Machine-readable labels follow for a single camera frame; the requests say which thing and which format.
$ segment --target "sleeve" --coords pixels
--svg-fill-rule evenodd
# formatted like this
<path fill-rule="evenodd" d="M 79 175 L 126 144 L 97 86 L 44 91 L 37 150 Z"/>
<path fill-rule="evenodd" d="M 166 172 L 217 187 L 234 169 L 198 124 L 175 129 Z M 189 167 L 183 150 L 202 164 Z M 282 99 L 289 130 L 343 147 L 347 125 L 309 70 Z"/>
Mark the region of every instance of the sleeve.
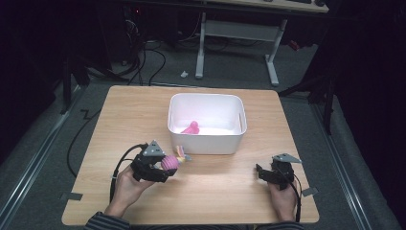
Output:
<path fill-rule="evenodd" d="M 128 230 L 130 229 L 129 222 L 122 218 L 115 218 L 103 214 L 102 212 L 96 213 L 90 218 L 83 228 L 84 230 L 102 230 L 102 229 L 114 229 L 114 230 Z"/>
<path fill-rule="evenodd" d="M 299 222 L 279 222 L 265 225 L 259 225 L 256 230 L 305 230 Z"/>

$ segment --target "human hand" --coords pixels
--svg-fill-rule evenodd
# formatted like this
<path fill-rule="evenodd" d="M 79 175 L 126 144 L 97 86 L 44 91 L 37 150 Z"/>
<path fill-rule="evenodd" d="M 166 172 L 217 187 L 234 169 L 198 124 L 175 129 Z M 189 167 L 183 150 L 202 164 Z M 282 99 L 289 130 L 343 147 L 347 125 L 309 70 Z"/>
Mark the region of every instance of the human hand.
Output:
<path fill-rule="evenodd" d="M 121 218 L 125 210 L 135 203 L 145 189 L 153 185 L 153 181 L 137 181 L 132 176 L 130 166 L 119 173 L 116 181 L 116 190 L 113 199 L 104 211 L 105 215 Z"/>
<path fill-rule="evenodd" d="M 295 207 L 297 203 L 296 193 L 290 184 L 284 190 L 279 190 L 280 186 L 268 183 L 271 191 L 272 206 L 277 212 L 280 221 L 295 221 Z"/>

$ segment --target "gray tape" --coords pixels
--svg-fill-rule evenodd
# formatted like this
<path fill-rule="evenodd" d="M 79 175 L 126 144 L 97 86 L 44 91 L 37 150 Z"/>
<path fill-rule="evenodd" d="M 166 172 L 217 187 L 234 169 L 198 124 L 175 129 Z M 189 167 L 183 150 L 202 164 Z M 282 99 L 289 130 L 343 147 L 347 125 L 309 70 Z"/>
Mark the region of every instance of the gray tape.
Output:
<path fill-rule="evenodd" d="M 319 190 L 317 188 L 308 188 L 308 189 L 302 191 L 303 196 L 316 195 L 318 193 L 319 193 Z"/>
<path fill-rule="evenodd" d="M 63 193 L 60 196 L 60 200 L 68 200 L 68 199 L 72 199 L 72 200 L 81 200 L 81 197 L 83 196 L 83 194 L 75 194 L 75 193 Z"/>

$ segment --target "pink object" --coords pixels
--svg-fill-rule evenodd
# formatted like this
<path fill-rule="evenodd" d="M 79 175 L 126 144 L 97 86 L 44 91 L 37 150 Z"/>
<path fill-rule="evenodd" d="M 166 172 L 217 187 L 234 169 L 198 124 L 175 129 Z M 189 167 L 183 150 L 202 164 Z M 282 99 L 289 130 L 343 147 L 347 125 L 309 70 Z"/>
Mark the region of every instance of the pink object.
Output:
<path fill-rule="evenodd" d="M 178 166 L 179 166 L 179 162 L 178 162 L 176 156 L 173 156 L 173 155 L 166 156 L 161 162 L 161 167 L 165 171 L 176 170 L 178 168 Z"/>
<path fill-rule="evenodd" d="M 183 146 L 176 146 L 176 151 L 180 157 L 185 158 L 185 152 L 183 151 Z"/>
<path fill-rule="evenodd" d="M 183 130 L 181 133 L 186 133 L 186 134 L 199 134 L 199 124 L 196 121 L 192 121 L 191 125 L 187 127 L 185 130 Z"/>

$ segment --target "desk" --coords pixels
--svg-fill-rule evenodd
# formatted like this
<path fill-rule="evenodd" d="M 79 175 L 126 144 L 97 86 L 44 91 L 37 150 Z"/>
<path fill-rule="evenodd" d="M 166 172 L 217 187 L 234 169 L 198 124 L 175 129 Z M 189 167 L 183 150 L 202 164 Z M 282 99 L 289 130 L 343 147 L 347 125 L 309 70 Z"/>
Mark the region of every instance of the desk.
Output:
<path fill-rule="evenodd" d="M 270 90 L 113 86 L 107 95 L 62 221 L 84 225 L 108 205 L 111 174 L 132 146 L 157 140 L 167 154 L 168 112 L 177 93 L 217 93 L 240 97 L 248 129 L 231 155 L 192 155 L 166 183 L 156 183 L 124 215 L 132 224 L 230 224 L 277 221 L 266 182 L 255 164 L 270 169 L 271 157 L 287 152 L 299 157 L 278 94 Z M 131 152 L 128 158 L 139 151 Z M 121 170 L 128 164 L 122 163 Z M 292 164 L 308 188 L 302 165 Z M 319 214 L 312 196 L 303 198 L 302 222 Z"/>
<path fill-rule="evenodd" d="M 302 12 L 328 12 L 326 6 L 318 7 L 314 1 L 311 4 L 297 3 L 285 0 L 273 0 L 265 2 L 263 0 L 208 0 L 206 2 L 234 4 L 249 7 L 261 7 L 269 9 L 279 9 L 288 11 Z M 204 42 L 206 35 L 225 36 L 242 39 L 253 39 L 273 42 L 269 55 L 265 56 L 265 62 L 268 68 L 269 79 L 274 86 L 279 85 L 277 73 L 274 66 L 274 58 L 281 43 L 283 32 L 285 30 L 287 19 L 284 18 L 279 27 L 263 26 L 234 22 L 221 22 L 217 20 L 206 20 L 206 13 L 202 13 L 200 26 L 200 46 L 197 55 L 196 73 L 197 79 L 203 78 L 204 69 Z"/>

